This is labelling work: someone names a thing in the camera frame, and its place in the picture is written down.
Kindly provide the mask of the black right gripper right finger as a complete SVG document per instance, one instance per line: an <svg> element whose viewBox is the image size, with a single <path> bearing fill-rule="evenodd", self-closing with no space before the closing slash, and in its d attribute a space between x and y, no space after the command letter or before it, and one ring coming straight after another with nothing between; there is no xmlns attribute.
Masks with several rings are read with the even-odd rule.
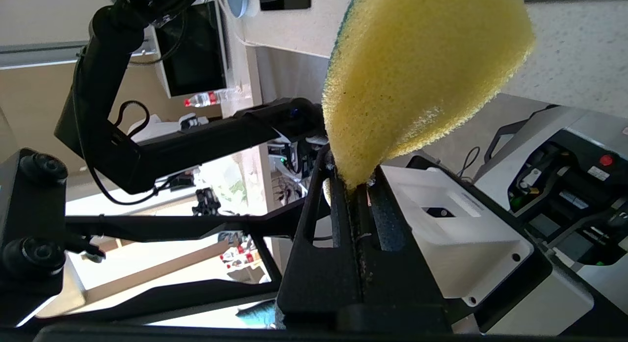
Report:
<svg viewBox="0 0 628 342"><path fill-rule="evenodd" d="M445 299L383 169L357 189L359 326L386 333L449 333Z"/></svg>

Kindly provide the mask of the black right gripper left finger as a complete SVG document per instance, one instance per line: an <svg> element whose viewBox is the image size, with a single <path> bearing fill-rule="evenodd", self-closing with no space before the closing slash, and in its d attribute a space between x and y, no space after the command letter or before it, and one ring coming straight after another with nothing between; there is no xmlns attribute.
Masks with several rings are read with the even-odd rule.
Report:
<svg viewBox="0 0 628 342"><path fill-rule="evenodd" d="M331 248L314 246L325 180L331 186ZM325 147L316 159L310 190L276 299L287 329L361 329L363 291L355 252L353 208L337 174L334 156L330 148Z"/></svg>

